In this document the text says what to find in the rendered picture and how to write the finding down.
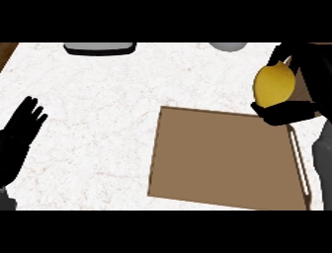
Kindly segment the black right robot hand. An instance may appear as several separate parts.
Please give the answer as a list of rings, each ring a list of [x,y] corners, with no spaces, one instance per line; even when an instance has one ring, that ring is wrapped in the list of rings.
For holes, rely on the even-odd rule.
[[[299,73],[309,101],[284,101],[267,108],[250,104],[259,118],[270,126],[281,126],[314,118],[314,113],[332,124],[332,44],[283,42],[275,46],[267,66],[289,58],[289,70]]]

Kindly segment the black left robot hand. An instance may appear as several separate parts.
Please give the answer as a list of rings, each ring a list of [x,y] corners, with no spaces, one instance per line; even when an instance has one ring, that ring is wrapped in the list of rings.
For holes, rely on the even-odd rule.
[[[15,179],[27,156],[30,144],[48,117],[37,99],[27,96],[12,116],[0,129],[0,188]]]

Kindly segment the yellow lemon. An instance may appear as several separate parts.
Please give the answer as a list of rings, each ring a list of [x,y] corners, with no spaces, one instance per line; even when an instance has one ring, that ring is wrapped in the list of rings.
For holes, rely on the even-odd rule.
[[[264,66],[253,79],[253,98],[256,105],[267,108],[284,102],[292,94],[295,76],[287,66],[278,61]]]

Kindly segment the brown cardboard box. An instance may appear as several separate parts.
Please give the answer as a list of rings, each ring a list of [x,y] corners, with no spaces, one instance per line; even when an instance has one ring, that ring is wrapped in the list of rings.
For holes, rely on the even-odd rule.
[[[148,196],[247,210],[320,208],[308,123],[268,126],[249,108],[262,58],[196,61],[157,109]]]

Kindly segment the grey tray with black rim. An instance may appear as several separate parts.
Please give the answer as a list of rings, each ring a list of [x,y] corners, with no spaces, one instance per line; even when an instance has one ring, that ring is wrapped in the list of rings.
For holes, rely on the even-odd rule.
[[[65,42],[64,51],[71,55],[107,56],[123,55],[133,52],[133,42]]]

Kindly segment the grey round object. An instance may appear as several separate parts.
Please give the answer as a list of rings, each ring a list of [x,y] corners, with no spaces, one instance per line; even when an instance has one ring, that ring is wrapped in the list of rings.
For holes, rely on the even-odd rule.
[[[219,51],[234,52],[238,51],[246,44],[243,42],[212,42],[210,46]]]

